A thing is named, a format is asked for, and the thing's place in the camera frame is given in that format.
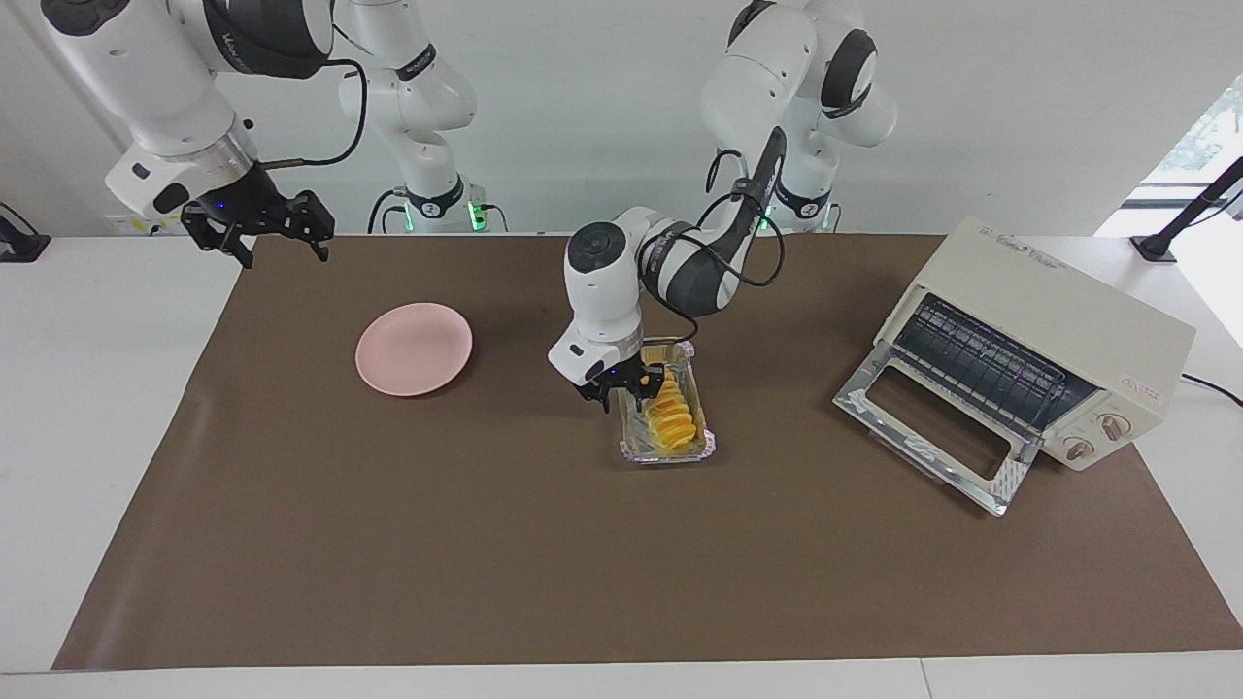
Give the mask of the pink round plate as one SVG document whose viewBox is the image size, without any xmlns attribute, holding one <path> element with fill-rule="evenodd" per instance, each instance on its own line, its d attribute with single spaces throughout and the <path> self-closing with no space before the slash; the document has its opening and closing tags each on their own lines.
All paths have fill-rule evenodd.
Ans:
<svg viewBox="0 0 1243 699">
<path fill-rule="evenodd" d="M 443 303 L 408 303 L 368 323 L 355 342 L 354 364 L 372 389 L 413 398 L 456 381 L 472 350 L 472 328 L 457 310 Z"/>
</svg>

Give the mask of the glass oven door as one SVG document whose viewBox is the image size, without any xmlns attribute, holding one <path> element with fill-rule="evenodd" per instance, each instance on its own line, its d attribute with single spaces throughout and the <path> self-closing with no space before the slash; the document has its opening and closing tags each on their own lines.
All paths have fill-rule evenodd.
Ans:
<svg viewBox="0 0 1243 699">
<path fill-rule="evenodd" d="M 1008 444 L 1006 455 L 998 463 L 997 471 L 984 478 L 951 456 L 942 447 L 937 447 L 927 437 L 892 415 L 892 412 L 880 407 L 868 396 L 873 386 L 883 377 L 883 372 L 892 369 L 920 386 L 924 392 L 935 396 L 960 415 L 967 415 L 972 423 L 989 429 Z M 1014 429 L 975 404 L 950 391 L 955 382 L 947 381 L 937 369 L 924 367 L 901 350 L 889 342 L 880 341 L 866 354 L 856 371 L 833 398 L 833 403 L 860 420 L 869 433 L 914 466 L 933 483 L 943 483 L 967 496 L 994 517 L 1003 517 L 1016 494 L 1021 490 L 1030 470 L 1030 465 L 1040 451 L 1042 439 L 1023 429 Z"/>
</svg>

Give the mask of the black table clamp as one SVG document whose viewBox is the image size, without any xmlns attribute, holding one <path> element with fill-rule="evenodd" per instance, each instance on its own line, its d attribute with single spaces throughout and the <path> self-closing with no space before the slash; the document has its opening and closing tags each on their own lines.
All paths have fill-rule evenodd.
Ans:
<svg viewBox="0 0 1243 699">
<path fill-rule="evenodd" d="M 48 244 L 48 235 L 40 233 L 12 205 L 0 201 L 0 264 L 34 262 Z"/>
</svg>

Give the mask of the aluminium foil tray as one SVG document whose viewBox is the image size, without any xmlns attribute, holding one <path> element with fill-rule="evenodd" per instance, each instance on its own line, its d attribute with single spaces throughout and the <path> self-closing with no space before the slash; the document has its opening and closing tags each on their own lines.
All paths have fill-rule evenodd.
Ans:
<svg viewBox="0 0 1243 699">
<path fill-rule="evenodd" d="M 689 341 L 677 342 L 672 337 L 644 341 L 641 359 L 648 364 L 664 363 L 677 377 L 679 384 L 687 396 L 689 410 L 692 412 L 699 425 L 699 438 L 692 447 L 689 447 L 687 451 L 681 451 L 681 454 L 667 454 L 667 451 L 658 450 L 653 439 L 649 438 L 641 409 L 636 408 L 636 399 L 622 391 L 617 402 L 617 405 L 622 408 L 619 448 L 622 448 L 622 456 L 625 456 L 626 461 L 648 466 L 665 466 L 699 463 L 713 454 L 716 442 L 704 415 L 700 389 L 692 367 L 694 354 L 694 345 Z"/>
</svg>

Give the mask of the golden bread loaf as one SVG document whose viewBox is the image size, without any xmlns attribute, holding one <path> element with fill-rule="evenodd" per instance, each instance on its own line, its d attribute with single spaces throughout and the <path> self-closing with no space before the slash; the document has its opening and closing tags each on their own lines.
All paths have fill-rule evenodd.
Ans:
<svg viewBox="0 0 1243 699">
<path fill-rule="evenodd" d="M 648 425 L 649 438 L 658 450 L 667 454 L 687 451 L 699 438 L 700 428 L 689 410 L 687 396 L 667 367 L 663 369 L 656 396 L 644 402 L 641 417 Z"/>
</svg>

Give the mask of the brown table mat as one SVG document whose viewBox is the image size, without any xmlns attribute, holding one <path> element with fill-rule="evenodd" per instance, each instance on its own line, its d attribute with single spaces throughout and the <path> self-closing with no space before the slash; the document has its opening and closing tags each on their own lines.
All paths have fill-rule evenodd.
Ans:
<svg viewBox="0 0 1243 699">
<path fill-rule="evenodd" d="M 937 245 L 796 236 L 695 345 L 718 450 L 653 469 L 547 361 L 563 240 L 259 240 L 53 668 L 1243 648 L 1134 448 L 994 517 L 834 405 Z M 470 361 L 382 394 L 360 332 L 420 302 Z"/>
</svg>

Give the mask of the cream toaster oven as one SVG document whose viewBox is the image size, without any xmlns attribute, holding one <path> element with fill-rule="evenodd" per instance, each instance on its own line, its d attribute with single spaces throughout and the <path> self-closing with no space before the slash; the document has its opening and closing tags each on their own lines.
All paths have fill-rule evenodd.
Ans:
<svg viewBox="0 0 1243 699">
<path fill-rule="evenodd" d="M 1038 435 L 1038 455 L 1075 471 L 1163 424 L 1193 350 L 1190 323 L 977 218 L 965 220 L 929 257 L 892 306 L 873 350 L 880 341 L 895 345 L 925 295 L 936 295 L 1099 386 L 1098 394 Z M 1131 435 L 1109 442 L 1100 415 L 1126 417 Z M 1093 464 L 1079 469 L 1062 463 L 1062 442 L 1073 437 L 1093 442 Z"/>
</svg>

